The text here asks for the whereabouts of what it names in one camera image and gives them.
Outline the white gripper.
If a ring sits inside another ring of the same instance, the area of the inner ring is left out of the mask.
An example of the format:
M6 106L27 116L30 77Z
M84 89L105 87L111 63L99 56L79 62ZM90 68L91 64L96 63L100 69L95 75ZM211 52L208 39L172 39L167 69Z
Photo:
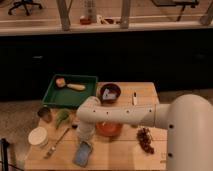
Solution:
M90 141L95 133L95 125L86 123L86 122L80 122L78 124L76 134L78 136L78 139L80 141Z

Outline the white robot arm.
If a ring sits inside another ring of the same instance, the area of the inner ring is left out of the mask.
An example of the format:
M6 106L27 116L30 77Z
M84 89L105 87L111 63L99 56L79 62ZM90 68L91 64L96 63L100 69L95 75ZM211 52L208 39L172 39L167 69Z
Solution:
M171 104L104 107L91 96L77 109L77 136L92 138L99 122L143 125L167 130L167 171L213 171L213 105L187 94Z

